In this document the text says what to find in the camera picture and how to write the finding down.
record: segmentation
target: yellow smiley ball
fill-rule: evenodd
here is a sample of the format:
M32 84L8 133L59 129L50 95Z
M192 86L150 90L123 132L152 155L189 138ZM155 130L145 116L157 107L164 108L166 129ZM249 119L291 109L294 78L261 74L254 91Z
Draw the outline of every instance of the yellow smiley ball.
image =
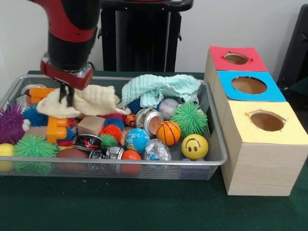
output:
M14 145L10 143L0 144L0 156L13 156ZM0 160L0 172L8 172L13 169L11 161Z
M189 135L182 142L182 152L184 156L191 160L205 157L208 151L208 143L203 136Z

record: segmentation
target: white wall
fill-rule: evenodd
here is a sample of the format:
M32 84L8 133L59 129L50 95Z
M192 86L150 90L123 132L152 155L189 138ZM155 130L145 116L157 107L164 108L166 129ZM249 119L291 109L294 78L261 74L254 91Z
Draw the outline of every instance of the white wall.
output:
M182 42L176 71L203 72L209 45L256 47L277 78L301 5L305 0L195 0L182 13ZM38 70L47 46L44 10L26 0L0 1L0 97L28 70ZM103 68L102 45L97 40L90 55Z

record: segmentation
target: green spiky ball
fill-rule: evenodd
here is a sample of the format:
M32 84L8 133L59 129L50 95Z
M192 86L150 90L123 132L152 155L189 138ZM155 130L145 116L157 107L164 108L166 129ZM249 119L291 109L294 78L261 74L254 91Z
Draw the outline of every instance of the green spiky ball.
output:
M53 158L56 157L59 148L57 145L47 142L41 136L26 136L23 137L14 146L14 156L18 157L41 157ZM14 161L16 171L26 175L43 175L47 176L52 170L53 163L38 162L38 161Z
M183 138L191 134L203 135L207 127L207 116L195 103L184 103L177 107L171 120L179 125Z
M117 141L115 137L107 134L103 134L100 136L102 140L101 148L103 149L109 149L111 147L116 147L117 146Z

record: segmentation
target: basketball ball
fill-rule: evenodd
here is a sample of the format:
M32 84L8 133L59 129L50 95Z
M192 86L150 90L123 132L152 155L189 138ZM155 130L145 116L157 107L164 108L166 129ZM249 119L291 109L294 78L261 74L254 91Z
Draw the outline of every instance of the basketball ball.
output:
M165 145L172 146L181 138L181 129L176 122L164 121L157 129L156 137Z
M135 127L136 123L135 123L135 117L136 115L133 114L133 113L130 113L128 115L126 115L124 117L124 123L127 125L127 126L130 126L130 127Z

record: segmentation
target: wire mesh tray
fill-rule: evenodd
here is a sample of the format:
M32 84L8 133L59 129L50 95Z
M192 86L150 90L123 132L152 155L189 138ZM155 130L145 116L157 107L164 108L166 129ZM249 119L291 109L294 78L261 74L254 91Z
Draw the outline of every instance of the wire mesh tray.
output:
M115 93L121 97L122 87L128 83L128 77L93 77L92 84L114 86ZM42 75L27 75L17 78L0 101L0 108L16 102L23 87L29 84L44 84L48 88L57 88L59 84ZM190 179L209 180L219 165L227 160L227 151L209 85L202 81L198 91L201 109L208 117L208 129L204 137L209 150L204 162L182 161L180 140L171 146L172 161L132 161L98 160L68 158L25 158L0 156L0 166L13 164L6 176L51 176L51 177L93 177L93 178L137 178L137 179Z

